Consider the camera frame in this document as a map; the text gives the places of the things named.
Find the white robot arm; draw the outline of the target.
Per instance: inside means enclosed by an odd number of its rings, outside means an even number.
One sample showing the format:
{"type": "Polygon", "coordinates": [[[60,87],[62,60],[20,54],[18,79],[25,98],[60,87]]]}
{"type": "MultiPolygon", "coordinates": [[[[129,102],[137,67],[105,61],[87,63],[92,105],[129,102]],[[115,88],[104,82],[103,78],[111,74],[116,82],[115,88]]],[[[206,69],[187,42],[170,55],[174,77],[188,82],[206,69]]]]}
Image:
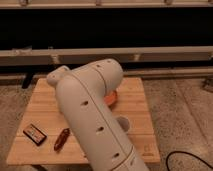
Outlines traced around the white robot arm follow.
{"type": "Polygon", "coordinates": [[[61,66],[47,75],[60,112],[93,171],[149,171],[104,97],[123,79],[121,65],[104,59],[75,69],[61,66]]]}

